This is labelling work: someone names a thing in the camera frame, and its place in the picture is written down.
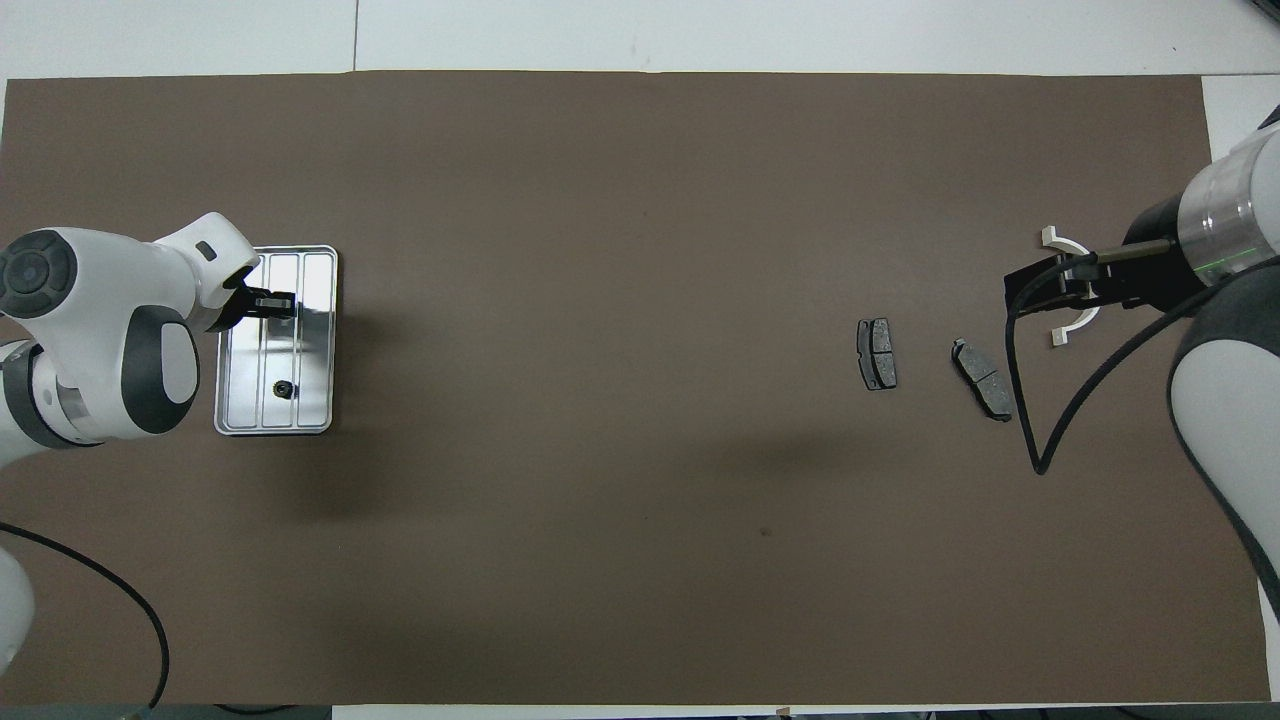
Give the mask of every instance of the white table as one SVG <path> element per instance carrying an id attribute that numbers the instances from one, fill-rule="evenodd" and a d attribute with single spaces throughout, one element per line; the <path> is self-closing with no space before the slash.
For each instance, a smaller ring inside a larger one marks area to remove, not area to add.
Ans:
<path id="1" fill-rule="evenodd" d="M 374 69 L 1196 74 L 1219 158 L 1280 102 L 1280 23 L 1245 0 L 0 0 L 3 81 Z M 1280 700 L 1280 628 L 1263 614 Z M 351 706 L 334 717 L 776 710 Z"/>

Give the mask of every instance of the silver tray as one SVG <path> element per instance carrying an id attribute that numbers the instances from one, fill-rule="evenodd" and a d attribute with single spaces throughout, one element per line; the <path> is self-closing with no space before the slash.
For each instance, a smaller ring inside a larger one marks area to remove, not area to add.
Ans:
<path id="1" fill-rule="evenodd" d="M 338 252 L 328 245 L 259 247 L 246 284 L 297 295 L 293 318 L 244 318 L 218 336 L 214 427 L 225 436 L 317 434 L 333 421 Z M 293 384 L 278 396 L 279 380 Z"/>

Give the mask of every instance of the white clamp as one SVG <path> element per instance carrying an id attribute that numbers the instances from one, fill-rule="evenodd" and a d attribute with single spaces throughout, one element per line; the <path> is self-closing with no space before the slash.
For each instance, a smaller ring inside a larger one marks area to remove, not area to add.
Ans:
<path id="1" fill-rule="evenodd" d="M 1065 252 L 1068 255 L 1089 254 L 1089 249 L 1084 247 L 1079 242 L 1075 242 L 1074 240 L 1069 240 L 1065 237 L 1059 237 L 1056 225 L 1046 225 L 1044 229 L 1041 231 L 1041 245 L 1044 247 L 1057 250 L 1060 252 Z M 1091 290 L 1085 297 L 1097 297 L 1097 295 Z M 1048 334 L 1050 338 L 1052 338 L 1053 341 L 1053 347 L 1061 347 L 1066 345 L 1068 333 L 1074 333 L 1075 331 L 1079 331 L 1084 325 L 1092 323 L 1093 318 L 1097 318 L 1098 310 L 1100 307 L 1089 307 L 1088 310 L 1082 310 L 1080 316 L 1078 316 L 1074 323 L 1069 325 L 1062 325 L 1061 328 L 1053 328 L 1052 331 L 1050 331 Z"/>

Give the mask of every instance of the brown surface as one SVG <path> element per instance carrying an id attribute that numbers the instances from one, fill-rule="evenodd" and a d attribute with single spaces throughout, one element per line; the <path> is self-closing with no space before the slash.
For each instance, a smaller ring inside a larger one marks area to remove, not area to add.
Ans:
<path id="1" fill-rule="evenodd" d="M 1254 584 L 1175 445 L 1175 338 L 1048 478 L 948 365 L 1037 232 L 1114 242 L 1207 161 L 1196 78 L 361 73 L 10 81 L 0 236 L 206 210 L 343 256 L 338 419 L 5 470 L 134 582 L 173 702 L 1263 700 Z M 858 377 L 887 315 L 901 387 Z M 1042 427 L 1152 313 L 1064 350 Z M 205 351 L 214 343 L 206 338 Z M 10 702 L 145 697 L 141 615 L 8 538 Z"/>

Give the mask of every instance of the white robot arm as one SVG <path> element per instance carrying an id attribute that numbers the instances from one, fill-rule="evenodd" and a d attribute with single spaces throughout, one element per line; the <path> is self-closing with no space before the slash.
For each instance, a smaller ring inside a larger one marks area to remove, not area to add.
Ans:
<path id="1" fill-rule="evenodd" d="M 193 331 L 292 315 L 244 287 L 257 261 L 218 213 L 155 242 L 46 228 L 0 251 L 0 313 L 33 338 L 0 346 L 0 466 L 173 429 L 200 383 Z"/>
<path id="2" fill-rule="evenodd" d="M 1231 520 L 1280 614 L 1280 108 L 1187 188 L 1147 211 L 1124 245 L 1051 258 L 1005 277 L 1009 323 L 1052 307 L 1149 304 L 1165 311 L 1089 378 L 1043 455 L 1036 448 L 1009 345 L 1010 379 L 1038 473 L 1088 393 L 1138 345 L 1196 320 L 1169 375 L 1170 418 L 1188 459 Z"/>

